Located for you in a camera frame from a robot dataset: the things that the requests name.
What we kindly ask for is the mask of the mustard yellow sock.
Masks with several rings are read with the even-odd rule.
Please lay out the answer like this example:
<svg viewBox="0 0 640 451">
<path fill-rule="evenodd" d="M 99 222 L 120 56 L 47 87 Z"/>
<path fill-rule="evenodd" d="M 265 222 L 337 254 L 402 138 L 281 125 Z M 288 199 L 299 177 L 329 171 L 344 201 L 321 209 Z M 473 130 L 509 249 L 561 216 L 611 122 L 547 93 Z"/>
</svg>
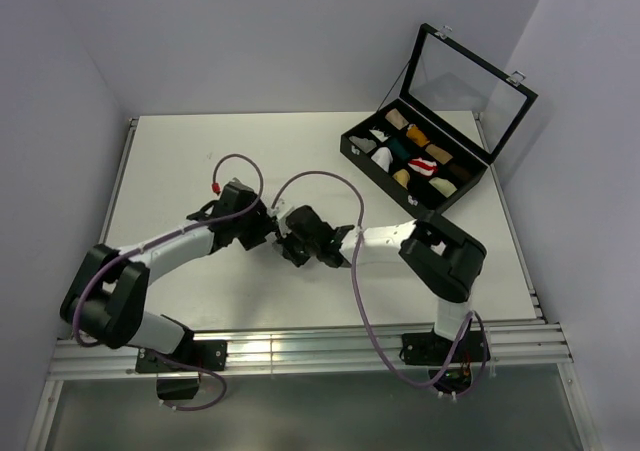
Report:
<svg viewBox="0 0 640 451">
<path fill-rule="evenodd" d="M 404 189 L 408 188 L 411 176 L 408 170 L 400 169 L 392 175 L 393 179 Z"/>
</svg>

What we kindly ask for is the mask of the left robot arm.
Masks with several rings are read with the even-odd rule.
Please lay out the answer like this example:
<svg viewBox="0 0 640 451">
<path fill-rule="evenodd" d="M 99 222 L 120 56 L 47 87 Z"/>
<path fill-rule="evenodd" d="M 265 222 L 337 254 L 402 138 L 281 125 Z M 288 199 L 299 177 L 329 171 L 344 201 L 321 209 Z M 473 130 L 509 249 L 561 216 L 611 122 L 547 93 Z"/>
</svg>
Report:
<svg viewBox="0 0 640 451">
<path fill-rule="evenodd" d="M 249 187 L 230 182 L 217 200 L 187 216 L 177 229 L 138 245 L 93 246 L 62 301 L 60 316 L 111 349 L 137 346 L 158 351 L 172 370 L 195 357 L 194 332 L 145 310 L 147 290 L 160 277 L 237 240 L 245 250 L 266 241 L 277 222 Z"/>
</svg>

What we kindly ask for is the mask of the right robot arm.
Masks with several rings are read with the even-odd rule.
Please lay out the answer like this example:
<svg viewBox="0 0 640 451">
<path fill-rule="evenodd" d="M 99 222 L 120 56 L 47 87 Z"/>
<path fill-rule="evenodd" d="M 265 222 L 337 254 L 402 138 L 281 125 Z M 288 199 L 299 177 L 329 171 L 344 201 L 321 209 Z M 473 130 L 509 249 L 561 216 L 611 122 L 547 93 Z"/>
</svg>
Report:
<svg viewBox="0 0 640 451">
<path fill-rule="evenodd" d="M 282 201 L 269 215 L 278 225 L 276 249 L 297 267 L 311 258 L 334 269 L 406 264 L 437 297 L 435 354 L 452 361 L 466 350 L 467 337 L 460 328 L 470 312 L 472 287 L 487 250 L 464 230 L 434 212 L 406 223 L 370 228 L 334 228 L 310 206 L 295 208 Z"/>
</svg>

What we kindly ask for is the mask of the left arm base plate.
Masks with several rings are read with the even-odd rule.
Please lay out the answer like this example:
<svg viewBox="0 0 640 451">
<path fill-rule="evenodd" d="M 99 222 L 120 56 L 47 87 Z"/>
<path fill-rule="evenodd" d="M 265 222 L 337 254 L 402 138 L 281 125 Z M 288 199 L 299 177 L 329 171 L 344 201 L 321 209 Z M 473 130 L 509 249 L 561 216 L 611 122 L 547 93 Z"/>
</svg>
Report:
<svg viewBox="0 0 640 451">
<path fill-rule="evenodd" d="M 187 372 L 192 368 L 223 371 L 226 366 L 226 340 L 196 340 L 173 354 L 158 357 L 151 351 L 140 353 L 136 360 L 138 374 Z"/>
</svg>

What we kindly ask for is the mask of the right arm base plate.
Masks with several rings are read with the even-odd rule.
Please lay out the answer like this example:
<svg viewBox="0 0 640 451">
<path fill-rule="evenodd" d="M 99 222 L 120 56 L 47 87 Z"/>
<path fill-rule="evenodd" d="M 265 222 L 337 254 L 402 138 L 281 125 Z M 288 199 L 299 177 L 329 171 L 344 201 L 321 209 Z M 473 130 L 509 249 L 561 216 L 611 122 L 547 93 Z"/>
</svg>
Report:
<svg viewBox="0 0 640 451">
<path fill-rule="evenodd" d="M 410 366 L 441 366 L 447 357 L 452 341 L 437 336 L 433 331 L 405 333 L 401 336 L 401 361 Z M 482 363 L 489 361 L 491 352 L 480 331 L 467 331 L 457 345 L 452 364 Z"/>
</svg>

